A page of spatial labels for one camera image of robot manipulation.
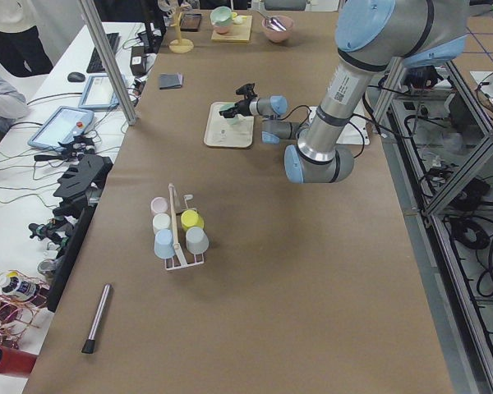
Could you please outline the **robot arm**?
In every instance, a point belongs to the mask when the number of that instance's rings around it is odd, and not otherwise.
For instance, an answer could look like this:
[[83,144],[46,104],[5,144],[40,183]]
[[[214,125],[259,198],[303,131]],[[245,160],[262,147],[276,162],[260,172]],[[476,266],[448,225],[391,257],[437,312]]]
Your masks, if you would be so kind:
[[332,183],[352,171],[352,153],[337,145],[374,75],[394,57],[407,68],[438,66],[461,54],[468,1],[349,1],[339,13],[339,64],[310,124],[295,126],[284,153],[293,183]]

